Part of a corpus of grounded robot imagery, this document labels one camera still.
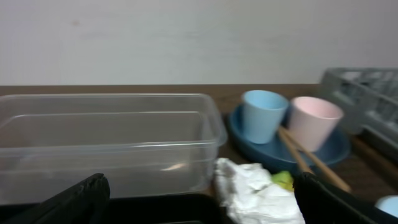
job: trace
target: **blue plate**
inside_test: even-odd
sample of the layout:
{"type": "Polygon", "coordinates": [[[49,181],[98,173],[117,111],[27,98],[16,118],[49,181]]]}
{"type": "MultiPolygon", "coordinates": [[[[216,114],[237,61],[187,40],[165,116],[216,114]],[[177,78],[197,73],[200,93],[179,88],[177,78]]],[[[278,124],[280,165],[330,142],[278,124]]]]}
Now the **blue plate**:
{"type": "MultiPolygon", "coordinates": [[[[261,163],[264,168],[271,172],[287,170],[293,175],[300,173],[297,163],[289,154],[285,145],[280,141],[276,134],[273,140],[267,144],[254,144],[246,140],[242,134],[241,126],[242,106],[238,106],[229,116],[228,127],[231,131],[233,141],[239,150],[251,161],[261,163]]],[[[335,129],[314,154],[317,155],[325,164],[332,166],[350,154],[351,146],[348,138],[339,129],[335,129]]],[[[317,168],[313,162],[301,153],[305,162],[315,172],[317,168]]]]}

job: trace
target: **cup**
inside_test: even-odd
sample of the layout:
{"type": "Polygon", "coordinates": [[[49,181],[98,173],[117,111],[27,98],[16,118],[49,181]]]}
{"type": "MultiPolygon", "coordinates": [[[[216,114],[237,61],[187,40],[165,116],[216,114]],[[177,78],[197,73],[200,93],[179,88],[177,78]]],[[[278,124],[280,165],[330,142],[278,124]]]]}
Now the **cup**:
{"type": "Polygon", "coordinates": [[[283,96],[264,90],[243,94],[243,135],[256,144],[265,144],[275,136],[289,101],[283,96]]]}
{"type": "Polygon", "coordinates": [[[329,101],[302,96],[292,100],[288,129],[304,148],[317,151],[336,127],[344,112],[329,101]]]}

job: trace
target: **wooden chopsticks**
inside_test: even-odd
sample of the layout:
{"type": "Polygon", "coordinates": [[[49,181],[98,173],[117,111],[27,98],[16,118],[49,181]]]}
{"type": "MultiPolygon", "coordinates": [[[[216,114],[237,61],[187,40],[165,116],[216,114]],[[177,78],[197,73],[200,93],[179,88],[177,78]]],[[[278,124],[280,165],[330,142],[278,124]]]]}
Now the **wooden chopsticks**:
{"type": "Polygon", "coordinates": [[[297,150],[297,147],[301,149],[301,151],[308,156],[313,163],[325,174],[325,176],[337,187],[344,190],[345,192],[350,192],[351,187],[343,181],[336,173],[334,173],[325,163],[323,163],[316,155],[309,152],[306,148],[300,145],[291,135],[290,133],[282,126],[278,129],[278,134],[280,139],[285,143],[287,149],[293,156],[293,158],[297,161],[297,165],[303,172],[313,173],[311,168],[305,163],[303,158],[300,156],[300,153],[297,150]]]}

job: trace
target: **blue cup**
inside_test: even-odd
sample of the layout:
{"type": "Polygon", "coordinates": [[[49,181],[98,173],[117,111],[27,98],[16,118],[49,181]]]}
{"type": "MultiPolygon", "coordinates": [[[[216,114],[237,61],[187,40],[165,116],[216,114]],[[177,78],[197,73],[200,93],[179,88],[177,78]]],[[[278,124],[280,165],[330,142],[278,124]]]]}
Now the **blue cup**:
{"type": "Polygon", "coordinates": [[[269,143],[275,136],[289,101],[283,96],[264,90],[243,94],[243,135],[256,144],[269,143]]]}

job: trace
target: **white tissue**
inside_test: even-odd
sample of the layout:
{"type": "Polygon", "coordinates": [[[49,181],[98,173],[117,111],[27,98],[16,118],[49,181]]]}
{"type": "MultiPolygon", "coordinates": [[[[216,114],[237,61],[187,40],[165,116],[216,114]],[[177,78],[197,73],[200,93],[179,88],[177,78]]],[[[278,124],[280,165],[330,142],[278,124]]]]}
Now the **white tissue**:
{"type": "Polygon", "coordinates": [[[228,216],[238,224],[305,223],[293,192],[272,183],[261,164],[217,160],[216,186],[228,216]]]}

